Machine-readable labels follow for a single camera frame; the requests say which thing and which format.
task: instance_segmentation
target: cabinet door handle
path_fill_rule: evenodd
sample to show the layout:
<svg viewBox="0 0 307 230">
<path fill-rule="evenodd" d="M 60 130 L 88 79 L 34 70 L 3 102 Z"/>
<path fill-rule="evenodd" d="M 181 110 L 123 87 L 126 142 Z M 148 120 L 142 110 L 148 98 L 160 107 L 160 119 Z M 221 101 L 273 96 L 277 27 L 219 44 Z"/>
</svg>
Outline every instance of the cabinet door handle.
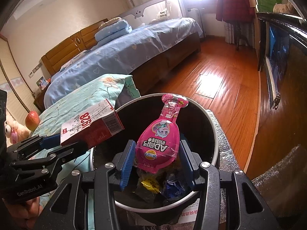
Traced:
<svg viewBox="0 0 307 230">
<path fill-rule="evenodd" d="M 280 102 L 280 93 L 277 93 L 276 98 L 273 100 L 273 108 L 277 110 Z"/>
</svg>

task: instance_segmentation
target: trash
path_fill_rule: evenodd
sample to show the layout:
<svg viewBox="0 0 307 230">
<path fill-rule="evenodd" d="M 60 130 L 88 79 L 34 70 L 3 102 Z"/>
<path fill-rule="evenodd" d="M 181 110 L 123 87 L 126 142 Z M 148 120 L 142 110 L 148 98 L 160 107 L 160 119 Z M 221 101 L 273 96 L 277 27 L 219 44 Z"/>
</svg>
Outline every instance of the trash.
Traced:
<svg viewBox="0 0 307 230">
<path fill-rule="evenodd" d="M 157 194 L 149 191 L 147 188 L 145 188 L 141 183 L 138 184 L 135 194 L 138 195 L 140 198 L 142 198 L 147 203 L 153 203 Z"/>
<path fill-rule="evenodd" d="M 124 129 L 107 99 L 78 113 L 61 126 L 61 145 L 85 141 L 88 149 L 102 143 Z"/>
<path fill-rule="evenodd" d="M 162 101 L 160 117 L 145 129 L 135 148 L 138 168 L 151 173 L 157 173 L 176 159 L 180 141 L 176 120 L 180 108 L 188 105 L 187 98 L 176 94 L 165 94 Z"/>
<path fill-rule="evenodd" d="M 154 178 L 147 178 L 141 182 L 143 186 L 150 192 L 157 194 L 160 193 L 160 184 Z"/>
<path fill-rule="evenodd" d="M 164 205 L 174 203 L 174 201 L 180 200 L 191 191 L 188 186 L 184 173 L 180 170 L 174 170 L 166 177 L 166 181 L 163 184 L 163 190 L 161 194 L 166 198 L 163 202 Z"/>
</svg>

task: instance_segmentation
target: pillow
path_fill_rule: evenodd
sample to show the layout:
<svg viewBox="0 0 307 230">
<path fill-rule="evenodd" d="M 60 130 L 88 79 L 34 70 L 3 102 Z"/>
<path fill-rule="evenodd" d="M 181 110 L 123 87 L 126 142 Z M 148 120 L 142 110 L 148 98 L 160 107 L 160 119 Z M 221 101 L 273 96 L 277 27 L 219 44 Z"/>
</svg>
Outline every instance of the pillow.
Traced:
<svg viewBox="0 0 307 230">
<path fill-rule="evenodd" d="M 112 25 L 112 24 L 114 24 L 114 23 L 117 23 L 117 22 L 119 22 L 120 20 L 122 20 L 122 18 L 120 18 L 120 17 L 115 17 L 115 18 L 113 18 L 113 19 L 111 19 L 111 20 L 109 20 L 109 21 L 107 21 L 107 22 L 105 22 L 105 23 L 102 23 L 102 24 L 100 25 L 100 27 L 98 28 L 98 30 L 103 29 L 104 27 L 109 26 L 109 25 Z"/>
<path fill-rule="evenodd" d="M 108 25 L 102 29 L 100 29 L 96 34 L 95 34 L 95 40 L 101 41 L 102 39 L 116 33 L 117 31 L 120 31 L 124 28 L 129 27 L 129 24 L 126 20 L 120 20 L 112 25 Z"/>
</svg>

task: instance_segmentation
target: wooden cabinet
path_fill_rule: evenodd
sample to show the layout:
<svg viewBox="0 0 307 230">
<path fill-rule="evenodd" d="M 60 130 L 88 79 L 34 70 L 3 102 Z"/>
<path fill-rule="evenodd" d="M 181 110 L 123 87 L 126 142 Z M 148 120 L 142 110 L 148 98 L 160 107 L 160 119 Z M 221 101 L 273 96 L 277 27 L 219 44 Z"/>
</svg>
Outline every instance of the wooden cabinet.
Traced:
<svg viewBox="0 0 307 230">
<path fill-rule="evenodd" d="M 250 179 L 294 147 L 307 149 L 307 30 L 289 16 L 259 13 L 258 18 L 267 37 L 260 42 L 260 119 L 246 171 Z"/>
<path fill-rule="evenodd" d="M 7 93 L 7 111 L 21 124 L 34 106 L 32 91 L 14 61 L 7 39 L 0 34 L 0 89 Z"/>
<path fill-rule="evenodd" d="M 36 97 L 36 99 L 33 102 L 40 112 L 43 112 L 45 110 L 44 97 L 49 85 L 50 84 L 48 84 L 48 86 L 46 86 L 46 88 L 42 90 L 42 92 Z"/>
</svg>

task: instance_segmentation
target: teal floral bedding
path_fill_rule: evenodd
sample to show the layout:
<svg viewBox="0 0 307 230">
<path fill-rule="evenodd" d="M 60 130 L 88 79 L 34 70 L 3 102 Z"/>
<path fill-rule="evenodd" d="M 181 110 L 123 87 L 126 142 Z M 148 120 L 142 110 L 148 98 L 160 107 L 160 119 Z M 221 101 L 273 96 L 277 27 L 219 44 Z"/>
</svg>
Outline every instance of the teal floral bedding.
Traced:
<svg viewBox="0 0 307 230">
<path fill-rule="evenodd" d="M 127 89 L 131 100 L 140 97 L 140 93 L 136 89 L 132 80 L 132 75 L 105 74 L 96 78 L 95 80 L 92 80 L 91 82 L 66 95 L 55 104 L 50 106 L 48 109 L 46 109 L 40 115 L 40 124 L 34 131 L 33 136 L 50 136 L 56 133 L 60 133 L 62 123 L 66 122 L 79 112 L 85 110 L 91 105 L 100 102 L 105 98 L 108 99 L 112 105 L 115 105 L 119 94 L 124 88 Z M 50 150 L 42 150 L 33 158 L 46 157 L 48 152 L 57 148 L 59 148 L 59 146 Z M 74 169 L 78 169 L 82 172 L 90 171 L 89 155 L 90 151 L 88 151 L 83 156 L 80 156 L 77 159 L 64 164 L 62 166 L 63 170 L 59 173 L 56 180 L 58 185 Z M 53 191 L 41 196 L 40 204 L 45 206 L 52 194 Z M 88 229 L 94 229 L 92 199 L 93 194 L 91 192 L 89 195 Z"/>
<path fill-rule="evenodd" d="M 131 99 L 140 97 L 132 75 L 105 74 L 88 82 L 46 109 L 40 115 L 40 124 L 33 135 L 50 136 L 59 133 L 62 123 L 105 98 L 115 106 L 124 87 L 128 89 Z"/>
</svg>

